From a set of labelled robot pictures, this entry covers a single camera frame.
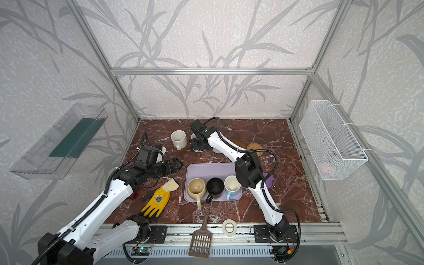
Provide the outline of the white speckled mug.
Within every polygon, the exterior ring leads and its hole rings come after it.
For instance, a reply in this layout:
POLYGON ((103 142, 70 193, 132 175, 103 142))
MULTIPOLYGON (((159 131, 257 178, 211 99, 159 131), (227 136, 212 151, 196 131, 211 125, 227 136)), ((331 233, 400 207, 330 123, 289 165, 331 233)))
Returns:
POLYGON ((182 149, 187 143, 187 135, 183 130, 176 130, 171 134, 171 140, 175 148, 182 149))

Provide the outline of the beige ceramic mug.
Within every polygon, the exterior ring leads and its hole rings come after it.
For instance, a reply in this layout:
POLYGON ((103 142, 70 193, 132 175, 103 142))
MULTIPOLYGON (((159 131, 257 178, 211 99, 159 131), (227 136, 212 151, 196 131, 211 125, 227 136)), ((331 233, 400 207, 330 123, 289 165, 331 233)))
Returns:
POLYGON ((200 178, 192 179, 187 187, 188 195, 197 203, 197 207, 201 207, 201 199, 206 195, 206 184, 200 178))

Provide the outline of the black mug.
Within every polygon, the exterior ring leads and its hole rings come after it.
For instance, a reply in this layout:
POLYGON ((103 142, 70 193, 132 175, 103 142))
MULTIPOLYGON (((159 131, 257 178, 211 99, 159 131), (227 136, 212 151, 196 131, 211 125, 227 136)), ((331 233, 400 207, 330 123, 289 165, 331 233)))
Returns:
POLYGON ((206 198, 207 203, 218 199, 224 191, 224 181, 220 178, 212 178, 206 184, 206 189, 209 195, 206 198))

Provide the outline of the light blue mug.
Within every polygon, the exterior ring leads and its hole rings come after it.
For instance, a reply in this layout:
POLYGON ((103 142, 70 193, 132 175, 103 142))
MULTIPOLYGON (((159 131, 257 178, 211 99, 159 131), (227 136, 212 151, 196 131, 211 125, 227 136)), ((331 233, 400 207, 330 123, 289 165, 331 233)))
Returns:
POLYGON ((224 181, 225 189, 227 190, 226 200, 229 201, 231 196, 238 192, 241 184, 238 182, 236 176, 228 176, 224 181))

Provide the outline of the rattan wicker coaster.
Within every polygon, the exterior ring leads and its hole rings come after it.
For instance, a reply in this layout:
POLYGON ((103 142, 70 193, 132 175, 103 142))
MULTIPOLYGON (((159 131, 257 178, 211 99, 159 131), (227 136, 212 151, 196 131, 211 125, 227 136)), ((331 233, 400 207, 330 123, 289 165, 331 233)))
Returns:
MULTIPOLYGON (((263 150, 263 147, 258 143, 251 143, 247 146, 247 150, 263 150)), ((263 155, 263 152, 256 152, 258 157, 261 157, 263 155)))

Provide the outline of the brown wooden coaster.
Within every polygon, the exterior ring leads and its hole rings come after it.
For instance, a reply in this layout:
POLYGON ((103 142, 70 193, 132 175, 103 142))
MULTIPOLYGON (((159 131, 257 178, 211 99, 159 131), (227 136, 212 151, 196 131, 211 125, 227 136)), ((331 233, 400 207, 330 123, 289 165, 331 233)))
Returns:
POLYGON ((187 143, 187 145, 184 148, 182 148, 182 149, 175 148, 175 149, 176 149, 176 151, 186 151, 186 150, 189 149, 189 147, 190 147, 190 143, 187 143))
POLYGON ((246 149, 246 144, 242 140, 234 140, 233 143, 242 149, 246 149))

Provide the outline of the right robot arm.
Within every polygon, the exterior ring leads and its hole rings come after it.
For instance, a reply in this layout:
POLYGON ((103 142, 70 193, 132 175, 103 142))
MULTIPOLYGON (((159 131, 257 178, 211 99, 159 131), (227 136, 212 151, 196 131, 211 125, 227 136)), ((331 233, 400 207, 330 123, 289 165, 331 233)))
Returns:
POLYGON ((195 120, 190 125, 196 136, 191 149, 217 149, 234 163, 237 181, 254 195, 263 212, 272 240, 275 242, 282 241, 289 229, 289 221, 284 214, 290 210, 278 209, 266 187, 266 181, 278 168, 279 158, 277 154, 271 150, 247 150, 236 145, 220 132, 219 123, 219 117, 212 117, 205 122, 195 120), (263 175, 263 168, 257 156, 258 152, 267 152, 274 157, 274 168, 267 176, 263 175))

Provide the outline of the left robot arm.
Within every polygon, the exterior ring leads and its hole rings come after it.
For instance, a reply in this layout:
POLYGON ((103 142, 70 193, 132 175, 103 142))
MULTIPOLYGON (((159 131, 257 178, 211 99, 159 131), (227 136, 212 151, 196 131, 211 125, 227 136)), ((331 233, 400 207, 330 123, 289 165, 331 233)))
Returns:
POLYGON ((104 191, 73 221, 55 235, 45 234, 38 242, 35 265, 93 265, 119 245, 134 239, 144 240, 149 221, 133 215, 100 237, 96 231, 117 207, 150 179, 177 173, 183 163, 165 159, 163 146, 141 144, 128 163, 117 167, 108 177, 104 191))

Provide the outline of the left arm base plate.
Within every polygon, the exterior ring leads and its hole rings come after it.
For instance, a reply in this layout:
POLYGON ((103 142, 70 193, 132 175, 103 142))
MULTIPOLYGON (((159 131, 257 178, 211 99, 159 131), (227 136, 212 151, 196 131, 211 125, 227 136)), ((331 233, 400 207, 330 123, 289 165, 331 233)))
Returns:
POLYGON ((146 244, 164 244, 167 234, 166 225, 152 225, 149 226, 150 233, 145 241, 146 244))

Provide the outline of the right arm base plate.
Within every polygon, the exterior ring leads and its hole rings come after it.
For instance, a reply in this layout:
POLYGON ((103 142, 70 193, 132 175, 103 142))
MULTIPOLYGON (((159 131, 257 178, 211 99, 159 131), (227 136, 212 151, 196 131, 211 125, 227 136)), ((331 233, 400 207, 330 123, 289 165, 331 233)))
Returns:
POLYGON ((296 225, 289 225, 288 230, 279 240, 271 238, 267 225, 254 225, 252 228, 255 243, 297 243, 299 239, 299 232, 296 225))

